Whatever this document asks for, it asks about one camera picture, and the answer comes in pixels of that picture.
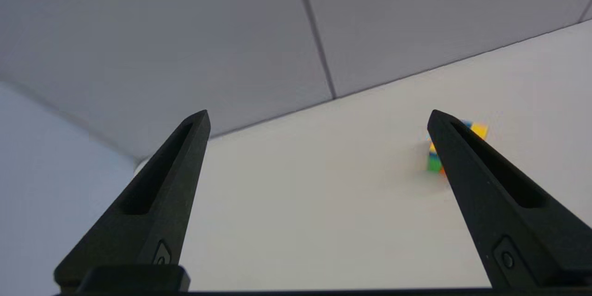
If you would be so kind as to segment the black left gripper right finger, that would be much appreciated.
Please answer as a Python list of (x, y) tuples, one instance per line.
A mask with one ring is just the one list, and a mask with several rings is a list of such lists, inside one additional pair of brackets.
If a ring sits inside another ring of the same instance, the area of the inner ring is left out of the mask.
[(585, 222), (456, 117), (427, 129), (493, 289), (591, 289)]

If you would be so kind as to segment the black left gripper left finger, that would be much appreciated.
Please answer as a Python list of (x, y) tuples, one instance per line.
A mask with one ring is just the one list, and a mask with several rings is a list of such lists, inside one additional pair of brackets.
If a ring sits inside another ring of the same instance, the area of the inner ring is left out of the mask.
[(187, 117), (58, 264), (60, 288), (188, 288), (180, 254), (210, 136)]

